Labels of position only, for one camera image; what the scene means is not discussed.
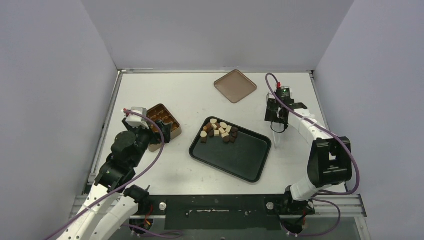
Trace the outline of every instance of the wire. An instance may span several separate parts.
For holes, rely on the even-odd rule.
[[[60,233],[61,231],[63,231],[67,226],[69,226],[71,223],[73,223],[75,220],[77,220],[79,217],[81,217],[83,214],[85,214],[89,209],[91,209],[92,207],[94,207],[95,205],[97,205],[98,203],[100,203],[101,201],[105,200],[107,197],[109,197],[110,195],[117,193],[118,191],[121,191],[123,189],[125,189],[128,185],[132,184],[133,182],[135,182],[137,179],[139,179],[141,176],[143,176],[145,173],[147,173],[147,171],[149,171],[153,165],[155,165],[155,163],[158,161],[159,157],[162,154],[162,151],[164,150],[164,146],[165,146],[165,137],[164,134],[161,131],[161,128],[150,118],[141,115],[140,113],[137,112],[133,112],[130,110],[124,110],[123,111],[125,114],[132,114],[132,115],[136,115],[139,116],[142,119],[145,119],[146,121],[150,122],[159,132],[160,134],[160,139],[161,139],[161,145],[160,145],[160,150],[159,153],[157,154],[156,158],[151,162],[151,164],[144,170],[142,171],[140,174],[138,174],[137,176],[135,176],[133,179],[131,179],[129,182],[123,184],[122,186],[118,187],[117,189],[109,192],[108,194],[100,197],[98,200],[96,200],[95,202],[93,202],[91,205],[89,205],[88,207],[86,207],[84,210],[82,210],[80,213],[78,213],[77,215],[75,215],[73,218],[71,218],[67,223],[65,223],[63,226],[61,226],[59,229],[57,229],[56,231],[54,231],[52,234],[50,234],[49,236],[47,236],[46,238],[44,238],[44,240],[49,240],[51,239],[53,236],[55,236],[56,234]]]
[[[307,117],[303,117],[302,115],[300,115],[299,113],[293,111],[291,108],[289,108],[287,105],[285,105],[276,95],[276,93],[273,91],[273,88],[270,85],[270,82],[268,81],[268,76],[272,76],[275,81],[278,84],[278,80],[277,77],[272,74],[272,73],[267,73],[265,76],[265,81],[266,81],[266,85],[268,85],[269,90],[271,91],[272,95],[275,97],[275,99],[281,104],[281,106],[283,106],[285,109],[287,109],[290,113],[294,114],[295,116],[297,116],[298,118],[304,119],[305,121],[307,121],[310,124],[314,124],[315,127],[321,131],[323,131],[324,133],[327,133],[328,135],[332,136],[338,143],[340,143],[341,147],[346,151],[347,155],[349,156],[349,158],[352,161],[353,167],[355,168],[355,173],[356,173],[356,183],[355,183],[355,187],[353,187],[352,190],[349,190],[347,192],[332,192],[332,191],[328,191],[328,190],[321,190],[321,193],[326,193],[326,194],[332,194],[332,195],[350,195],[353,194],[354,192],[356,192],[359,188],[359,184],[360,184],[360,174],[359,174],[359,168],[358,168],[358,164],[357,161],[355,160],[354,156],[352,155],[351,151],[349,151],[348,147],[343,143],[343,141],[334,133],[332,133],[331,131],[325,129],[324,127],[315,124],[313,121],[311,121],[309,118]]]
[[[144,223],[151,225],[150,222],[147,220],[147,218],[150,216],[150,214],[152,214],[152,212],[153,212],[153,204],[150,205],[150,211],[146,214],[146,216],[144,216]]]
[[[323,236],[323,235],[326,235],[326,234],[328,234],[328,233],[332,232],[332,231],[333,231],[334,229],[336,229],[336,228],[337,228],[337,226],[340,224],[340,221],[342,220],[342,212],[340,211],[339,206],[337,206],[337,205],[336,205],[336,204],[334,204],[333,202],[331,202],[331,201],[327,201],[327,200],[315,199],[315,198],[314,198],[313,200],[314,200],[314,201],[317,201],[317,202],[322,202],[322,203],[331,204],[331,205],[333,205],[333,206],[337,209],[337,212],[338,212],[338,218],[337,218],[337,221],[335,222],[335,225],[334,225],[333,227],[329,228],[328,230],[323,231],[323,232],[320,232],[320,233],[300,233],[300,234],[294,234],[294,233],[291,233],[291,232],[287,231],[287,229],[286,229],[284,226],[282,226],[282,228],[283,228],[284,230],[286,230],[286,231],[288,232],[288,234],[289,234],[289,235],[292,235],[292,236],[299,236],[299,237],[318,237],[318,236]]]
[[[142,237],[158,237],[158,238],[163,238],[163,239],[177,239],[183,236],[183,231],[181,230],[170,230],[170,231],[165,231],[162,233],[154,233],[152,231],[146,230],[142,227],[139,226],[135,226],[135,225],[130,225],[130,224],[122,224],[122,227],[130,227],[133,229],[138,229],[141,230],[147,234],[143,234]]]
[[[273,122],[273,121],[271,121],[271,126],[270,126],[270,127],[271,127],[271,130],[272,130],[274,133],[276,133],[276,134],[282,134],[282,133],[284,133],[284,132],[286,131],[286,129],[287,129],[287,128],[284,128],[284,130],[282,130],[282,131],[276,131],[276,130],[274,130],[274,129],[273,129],[273,123],[274,123],[274,122]]]

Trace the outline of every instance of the white wall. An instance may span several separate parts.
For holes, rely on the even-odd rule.
[[[6,0],[0,75],[0,239],[41,239],[82,191],[117,70],[79,0]]]
[[[424,239],[423,12],[422,0],[356,0],[315,72],[331,130],[352,141],[375,240]]]
[[[119,69],[315,69],[353,0],[82,0]]]

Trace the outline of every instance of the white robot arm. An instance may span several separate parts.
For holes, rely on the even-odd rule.
[[[330,134],[319,129],[325,129],[325,127],[315,119],[307,106],[296,103],[291,98],[289,87],[281,87],[277,84],[274,94],[290,110],[282,106],[275,98],[268,96],[265,121],[284,124],[284,129],[292,126],[310,147],[307,174],[299,182],[289,186],[288,193],[291,194],[292,200],[308,201],[318,191],[350,180],[352,162],[340,143]],[[340,137],[340,139],[350,150],[349,139],[347,137]]]
[[[107,190],[102,185],[93,186],[78,213],[106,195]],[[123,196],[118,204],[107,213],[112,203],[119,197],[119,193],[114,193],[89,209],[69,225],[58,240],[108,240],[128,218],[139,210],[139,205],[134,202],[134,199]]]

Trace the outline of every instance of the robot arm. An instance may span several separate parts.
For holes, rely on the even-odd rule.
[[[275,91],[279,99],[291,110],[302,117],[291,113],[273,98],[267,98],[265,121],[284,124],[295,128],[310,146],[310,155],[307,165],[307,174],[297,183],[289,186],[288,194],[293,201],[307,201],[319,190],[338,185],[352,178],[352,163],[347,153],[331,135],[318,129],[323,127],[312,115],[307,106],[295,102],[291,98],[288,87],[279,87]],[[310,119],[314,124],[305,121]],[[350,150],[350,141],[347,137],[340,137]]]
[[[133,107],[131,111],[146,115],[145,108]],[[100,168],[99,174],[95,178],[90,193],[83,206],[78,211],[81,213],[88,209],[81,217],[71,223],[65,232],[58,238],[59,240],[107,240],[121,227],[125,220],[148,204],[149,192],[132,185],[125,190],[115,192],[89,208],[91,204],[128,183],[136,175],[136,168],[149,144],[159,144],[160,135],[150,129],[145,120],[141,117],[128,114],[122,123],[127,131],[119,133],[111,147],[111,154],[107,157],[106,163]],[[170,142],[172,122],[164,124],[156,121],[162,131],[165,143]],[[112,203],[117,200],[121,193],[123,197],[119,203],[109,212]]]

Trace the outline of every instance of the brown tray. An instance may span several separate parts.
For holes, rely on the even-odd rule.
[[[232,70],[216,80],[213,85],[233,104],[240,102],[258,88],[239,70]]]
[[[156,120],[162,120],[165,124],[171,123],[172,129],[171,129],[171,141],[181,135],[183,130],[181,129],[180,123],[175,119],[175,117],[170,113],[170,111],[163,105],[158,104],[149,110],[147,110],[147,117],[153,121]],[[154,127],[152,124],[149,124],[150,128],[153,130],[153,132],[157,133],[158,130],[156,127]],[[161,148],[160,144],[149,144],[148,150],[150,152],[154,152]]]

